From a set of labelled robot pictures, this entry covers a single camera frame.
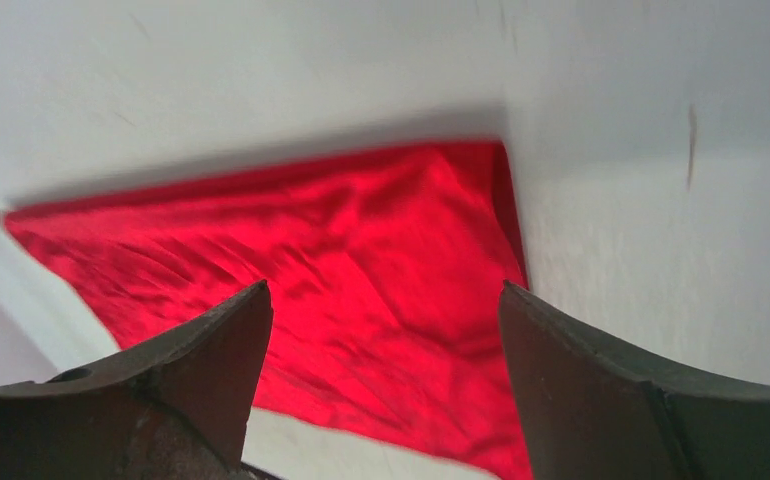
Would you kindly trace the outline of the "red satin napkin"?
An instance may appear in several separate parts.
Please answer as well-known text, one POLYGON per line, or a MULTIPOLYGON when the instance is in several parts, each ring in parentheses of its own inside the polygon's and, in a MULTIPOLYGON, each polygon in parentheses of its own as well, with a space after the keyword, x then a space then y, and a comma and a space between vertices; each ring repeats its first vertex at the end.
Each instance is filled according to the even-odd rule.
POLYGON ((119 346, 266 280, 258 407, 532 475, 497 306, 525 262, 499 141, 416 144, 25 207, 7 232, 119 346))

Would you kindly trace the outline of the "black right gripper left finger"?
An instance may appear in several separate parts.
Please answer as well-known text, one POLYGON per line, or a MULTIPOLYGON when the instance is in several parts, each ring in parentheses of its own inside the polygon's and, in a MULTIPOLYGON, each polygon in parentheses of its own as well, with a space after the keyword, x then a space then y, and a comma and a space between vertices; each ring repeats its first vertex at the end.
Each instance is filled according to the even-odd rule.
POLYGON ((133 347, 0 386, 0 479, 263 479, 243 446, 273 321, 265 281, 133 347))

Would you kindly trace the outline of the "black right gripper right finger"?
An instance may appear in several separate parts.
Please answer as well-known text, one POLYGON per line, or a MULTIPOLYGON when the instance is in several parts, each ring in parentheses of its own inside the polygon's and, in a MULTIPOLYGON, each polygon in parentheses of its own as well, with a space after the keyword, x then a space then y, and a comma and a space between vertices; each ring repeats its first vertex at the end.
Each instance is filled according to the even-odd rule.
POLYGON ((501 339, 538 479, 770 479, 770 385, 659 356, 506 283, 501 339))

